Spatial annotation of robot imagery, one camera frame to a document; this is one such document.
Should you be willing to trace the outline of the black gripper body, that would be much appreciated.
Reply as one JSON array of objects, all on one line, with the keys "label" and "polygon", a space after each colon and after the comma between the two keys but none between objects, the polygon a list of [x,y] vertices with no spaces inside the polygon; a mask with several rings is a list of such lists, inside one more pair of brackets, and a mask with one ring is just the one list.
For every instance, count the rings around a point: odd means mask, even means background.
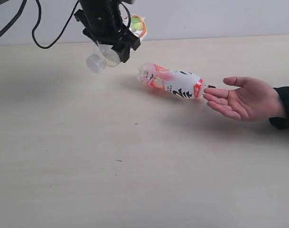
[{"label": "black gripper body", "polygon": [[133,50],[140,46],[140,38],[130,31],[131,14],[124,5],[133,0],[80,0],[81,10],[75,13],[84,25],[84,34],[93,42],[104,45],[124,45]]}]

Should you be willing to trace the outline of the black sleeve forearm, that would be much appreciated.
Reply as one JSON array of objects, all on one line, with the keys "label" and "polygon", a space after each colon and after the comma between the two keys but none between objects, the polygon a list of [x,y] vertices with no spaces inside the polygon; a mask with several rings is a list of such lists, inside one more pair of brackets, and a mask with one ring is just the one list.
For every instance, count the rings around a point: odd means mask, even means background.
[{"label": "black sleeve forearm", "polygon": [[269,122],[272,126],[279,130],[286,130],[289,129],[289,86],[278,87],[274,89],[279,94],[281,103],[283,104],[285,117],[270,118]]}]

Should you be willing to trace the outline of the person's open hand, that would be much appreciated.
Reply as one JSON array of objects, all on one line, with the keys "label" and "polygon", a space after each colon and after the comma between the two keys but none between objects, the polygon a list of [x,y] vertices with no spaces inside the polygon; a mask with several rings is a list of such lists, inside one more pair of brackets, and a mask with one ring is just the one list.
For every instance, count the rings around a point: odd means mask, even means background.
[{"label": "person's open hand", "polygon": [[243,122],[286,117],[279,94],[268,83],[252,77],[226,77],[223,82],[237,89],[204,90],[207,105],[223,116]]}]

